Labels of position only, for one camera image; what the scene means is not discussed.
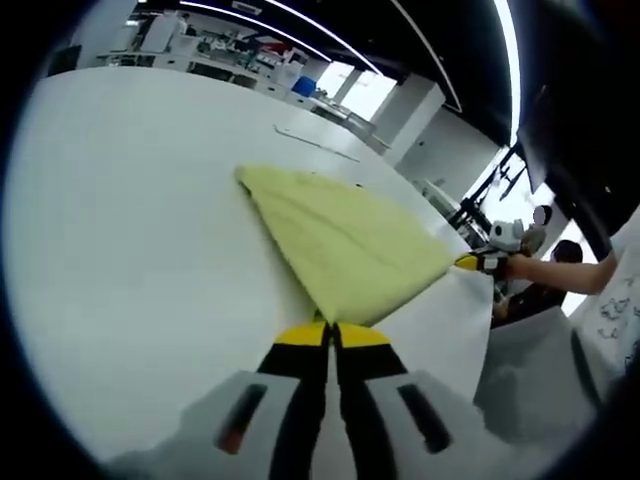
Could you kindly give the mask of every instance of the white table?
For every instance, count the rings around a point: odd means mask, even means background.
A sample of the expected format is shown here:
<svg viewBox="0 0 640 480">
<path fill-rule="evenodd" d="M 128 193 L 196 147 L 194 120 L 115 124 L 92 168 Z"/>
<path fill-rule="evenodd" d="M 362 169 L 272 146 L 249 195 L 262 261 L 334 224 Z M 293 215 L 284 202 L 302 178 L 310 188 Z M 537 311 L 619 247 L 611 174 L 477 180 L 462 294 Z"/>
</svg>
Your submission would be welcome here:
<svg viewBox="0 0 640 480">
<path fill-rule="evenodd" d="M 307 130 L 354 162 L 275 133 Z M 445 220 L 345 129 L 235 85 L 106 67 L 42 81 L 16 138 L 4 259 L 37 379 L 100 459 L 169 435 L 181 410 L 313 306 L 242 188 L 239 164 L 361 183 L 462 252 Z M 491 281 L 452 271 L 383 321 L 409 368 L 468 397 L 485 354 Z"/>
</svg>

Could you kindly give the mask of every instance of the black hair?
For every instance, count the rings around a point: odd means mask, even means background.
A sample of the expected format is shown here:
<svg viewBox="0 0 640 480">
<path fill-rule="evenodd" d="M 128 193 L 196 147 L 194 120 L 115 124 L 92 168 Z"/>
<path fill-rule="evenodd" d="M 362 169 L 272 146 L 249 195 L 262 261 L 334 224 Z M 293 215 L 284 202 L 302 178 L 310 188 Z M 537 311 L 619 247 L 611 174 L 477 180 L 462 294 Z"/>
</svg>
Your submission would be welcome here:
<svg viewBox="0 0 640 480">
<path fill-rule="evenodd" d="M 553 209 L 549 205 L 540 205 L 540 207 L 544 210 L 544 222 L 542 225 L 546 226 L 553 216 Z"/>
<path fill-rule="evenodd" d="M 562 263 L 582 262 L 582 247 L 571 240 L 560 240 L 553 249 L 553 258 Z"/>
</svg>

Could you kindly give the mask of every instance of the desk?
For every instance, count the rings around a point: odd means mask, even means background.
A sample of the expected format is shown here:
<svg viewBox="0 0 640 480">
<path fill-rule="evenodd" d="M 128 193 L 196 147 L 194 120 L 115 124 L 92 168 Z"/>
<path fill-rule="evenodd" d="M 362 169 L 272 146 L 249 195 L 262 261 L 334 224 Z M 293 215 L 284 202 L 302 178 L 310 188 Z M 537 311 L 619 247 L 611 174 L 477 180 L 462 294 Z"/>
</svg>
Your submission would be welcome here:
<svg viewBox="0 0 640 480">
<path fill-rule="evenodd" d="M 274 123 L 360 162 L 278 135 Z M 137 67 L 67 72 L 35 89 L 7 174 L 7 292 L 43 391 L 97 458 L 153 446 L 183 408 L 233 371 L 254 370 L 276 334 L 310 318 L 310 299 L 233 178 L 237 165 L 258 163 L 360 183 L 455 253 L 467 249 L 351 133 L 260 93 Z M 431 370 L 437 354 L 438 376 L 472 394 L 491 281 L 449 276 L 434 286 L 454 289 L 446 297 L 425 292 L 381 326 L 413 342 L 401 353 L 409 367 Z M 411 330 L 430 325 L 429 302 L 441 312 L 431 324 L 445 322 L 430 328 L 444 338 Z M 473 314 L 460 316 L 461 305 Z"/>
</svg>

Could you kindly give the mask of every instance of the yellow cloth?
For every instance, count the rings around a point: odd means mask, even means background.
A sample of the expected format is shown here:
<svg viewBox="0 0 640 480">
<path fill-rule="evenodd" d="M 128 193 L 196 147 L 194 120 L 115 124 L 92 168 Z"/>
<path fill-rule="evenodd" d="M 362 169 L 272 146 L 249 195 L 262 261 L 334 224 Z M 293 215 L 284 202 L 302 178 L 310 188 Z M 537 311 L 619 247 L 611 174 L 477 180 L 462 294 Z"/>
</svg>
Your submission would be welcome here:
<svg viewBox="0 0 640 480">
<path fill-rule="evenodd" d="M 453 263 L 409 212 L 364 188 L 270 166 L 239 167 L 236 178 L 330 322 L 371 326 Z"/>
</svg>

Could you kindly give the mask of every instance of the folded towel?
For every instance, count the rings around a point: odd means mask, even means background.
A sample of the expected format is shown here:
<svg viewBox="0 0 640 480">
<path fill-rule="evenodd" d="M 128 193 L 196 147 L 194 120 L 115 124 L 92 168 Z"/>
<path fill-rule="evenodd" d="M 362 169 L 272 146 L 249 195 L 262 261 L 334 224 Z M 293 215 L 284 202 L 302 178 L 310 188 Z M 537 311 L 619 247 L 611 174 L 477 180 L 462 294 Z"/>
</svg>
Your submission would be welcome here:
<svg viewBox="0 0 640 480">
<path fill-rule="evenodd" d="M 454 258 L 394 202 L 321 175 L 239 167 L 271 235 L 323 316 L 371 326 Z"/>
</svg>

